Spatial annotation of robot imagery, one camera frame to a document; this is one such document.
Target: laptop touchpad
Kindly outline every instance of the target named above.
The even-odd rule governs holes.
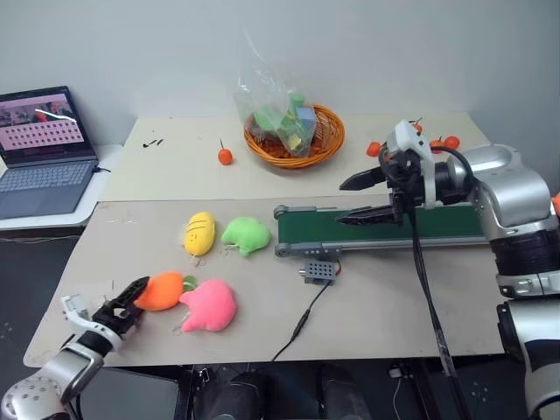
[[[0,199],[0,217],[32,216],[48,194],[47,191],[15,191],[3,194]]]

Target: pink plush toy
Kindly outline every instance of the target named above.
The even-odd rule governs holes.
[[[183,293],[179,302],[189,307],[189,318],[183,323],[183,331],[223,330],[237,311],[234,295],[223,280],[206,280],[193,291]]]

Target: wicker basket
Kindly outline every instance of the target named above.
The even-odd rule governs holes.
[[[251,132],[251,127],[254,126],[252,117],[244,130],[247,146],[257,156],[281,168],[301,169],[325,162],[344,143],[344,125],[330,109],[321,105],[313,105],[313,108],[315,109],[316,126],[308,157],[291,156],[276,136],[255,136]]]

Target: table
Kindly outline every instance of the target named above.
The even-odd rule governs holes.
[[[303,171],[265,164],[245,144],[242,126],[234,118],[141,118],[124,145],[121,163],[103,192],[102,201],[249,200],[277,197],[320,197],[379,193],[385,185],[363,192],[340,192],[350,175],[377,166],[366,155],[370,142],[384,142],[387,134],[410,115],[350,115],[342,117],[346,141],[335,158]],[[487,144],[467,113],[425,115],[429,140],[457,135],[461,150]],[[157,146],[144,148],[153,140]],[[234,154],[231,166],[218,162],[220,139]],[[436,155],[437,160],[447,156]]]
[[[219,333],[175,335],[173,328],[186,314],[183,305],[145,313],[139,331],[131,334],[122,351],[108,356],[109,366],[269,360],[290,337],[318,286],[304,284],[298,274],[301,260],[275,258],[272,244],[245,259],[234,251],[224,255],[216,242],[203,257],[204,265],[194,268],[180,246],[180,233],[190,215],[200,210],[213,213],[219,232],[233,217],[251,215],[274,232],[276,205],[354,207],[386,200],[377,195],[101,203],[76,245],[24,362],[40,366],[69,335],[61,296],[81,293],[93,310],[103,296],[112,298],[130,281],[165,270],[179,270],[199,281],[225,279],[239,304],[233,324]],[[426,249],[425,259],[452,353],[501,352],[495,306],[503,298],[489,248]],[[314,305],[302,334],[280,360],[438,354],[409,249],[347,253],[341,263],[336,284]]]
[[[204,257],[205,264],[194,268],[180,246],[184,226],[192,214],[205,210],[216,217],[219,232],[239,215],[255,216],[276,232],[272,211],[280,204],[345,208],[387,204],[382,185],[358,193],[340,193],[337,188],[345,177],[375,165],[365,148],[369,141],[382,140],[381,133],[389,132],[400,118],[343,118],[347,138],[341,153],[322,167],[296,172],[263,166],[240,143],[239,127],[236,135],[229,132],[235,120],[138,120],[103,194],[104,202],[95,209],[66,266],[24,363],[41,366],[69,335],[61,296],[81,293],[92,311],[130,281],[164,270],[179,270],[199,281],[224,278],[240,307],[234,322],[223,332],[178,334],[173,330],[181,324],[184,306],[146,313],[122,351],[107,357],[109,366],[269,360],[318,292],[298,275],[303,262],[275,258],[273,243],[244,259],[234,251],[225,253],[216,242]],[[426,116],[425,125],[426,131],[438,126],[444,135],[458,134],[467,146],[487,142],[466,114]],[[218,163],[218,146],[209,143],[218,144],[219,136],[234,152],[236,163],[231,167]],[[164,138],[159,146],[143,147],[158,138]],[[188,153],[192,158],[186,164]],[[429,249],[425,259],[451,352],[501,353],[494,308],[503,299],[489,247]],[[314,305],[300,337],[279,360],[438,354],[410,250],[353,252],[343,255],[341,262],[336,284]]]
[[[94,149],[99,159],[99,167],[109,170],[116,167],[120,154],[123,151],[123,147],[120,144],[98,145],[94,146]],[[4,163],[2,162],[0,165],[2,166],[1,172],[4,172]],[[88,222],[95,205],[102,195],[103,188],[110,178],[111,173],[105,171],[94,173],[73,213],[3,219],[0,220],[0,231],[83,226]]]

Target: laptop screen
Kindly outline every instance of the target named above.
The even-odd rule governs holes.
[[[0,153],[8,166],[95,158],[67,87],[0,95]]]

